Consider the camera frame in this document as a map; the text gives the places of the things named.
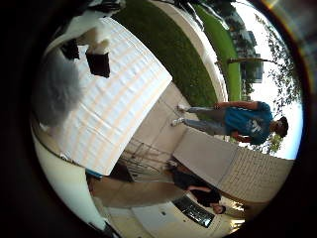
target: tree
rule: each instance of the tree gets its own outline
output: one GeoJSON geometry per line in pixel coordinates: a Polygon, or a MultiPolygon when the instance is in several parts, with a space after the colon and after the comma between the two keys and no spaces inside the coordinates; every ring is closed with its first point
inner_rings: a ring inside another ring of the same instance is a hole
{"type": "Polygon", "coordinates": [[[267,140],[259,146],[251,146],[254,151],[258,151],[264,154],[273,155],[281,147],[282,138],[277,134],[270,134],[267,140]]]}
{"type": "Polygon", "coordinates": [[[266,37],[276,68],[268,72],[269,78],[277,86],[277,97],[273,101],[275,115],[282,114],[282,108],[293,102],[300,102],[302,91],[294,60],[282,38],[271,24],[267,24],[256,15],[256,19],[266,30],[266,37]]]}

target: sky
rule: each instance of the sky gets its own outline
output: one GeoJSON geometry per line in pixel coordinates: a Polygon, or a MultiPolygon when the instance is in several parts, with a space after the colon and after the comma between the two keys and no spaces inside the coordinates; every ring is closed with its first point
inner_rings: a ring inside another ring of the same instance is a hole
{"type": "MultiPolygon", "coordinates": [[[[238,14],[244,20],[247,30],[253,31],[256,41],[258,43],[255,46],[256,52],[261,54],[264,59],[271,60],[270,50],[267,46],[267,41],[265,40],[264,28],[256,20],[255,13],[260,17],[264,17],[261,13],[252,7],[246,6],[241,3],[233,3],[233,6],[237,9],[238,14]]],[[[263,83],[254,83],[254,90],[251,94],[251,99],[265,101],[271,108],[273,107],[273,100],[277,94],[277,88],[275,84],[267,77],[269,69],[274,67],[271,62],[264,62],[264,79],[263,83]]],[[[275,156],[294,160],[296,158],[298,147],[300,145],[302,127],[303,127],[303,116],[301,104],[293,104],[291,106],[285,107],[283,114],[288,120],[288,133],[283,139],[281,149],[275,154],[275,156]]]]}

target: person in dark clothing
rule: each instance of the person in dark clothing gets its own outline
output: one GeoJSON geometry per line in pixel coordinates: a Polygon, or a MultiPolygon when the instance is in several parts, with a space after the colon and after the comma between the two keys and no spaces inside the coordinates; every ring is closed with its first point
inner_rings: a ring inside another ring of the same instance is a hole
{"type": "Polygon", "coordinates": [[[177,168],[169,170],[173,183],[183,190],[190,191],[197,202],[205,207],[211,207],[216,214],[223,214],[226,206],[219,204],[221,195],[216,187],[195,176],[183,173],[177,168]]]}

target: green lawn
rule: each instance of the green lawn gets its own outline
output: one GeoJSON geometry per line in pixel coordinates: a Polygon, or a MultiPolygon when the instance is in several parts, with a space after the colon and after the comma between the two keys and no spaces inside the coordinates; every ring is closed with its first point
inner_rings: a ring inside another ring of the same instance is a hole
{"type": "Polygon", "coordinates": [[[191,105],[210,106],[217,101],[197,51],[163,11],[144,0],[127,0],[126,8],[113,18],[154,53],[191,105]]]}
{"type": "Polygon", "coordinates": [[[229,58],[236,58],[237,53],[229,33],[211,15],[206,13],[201,7],[195,10],[204,22],[205,34],[215,50],[217,57],[222,63],[222,71],[227,84],[229,100],[241,99],[241,77],[240,67],[237,63],[226,64],[229,58]]]}

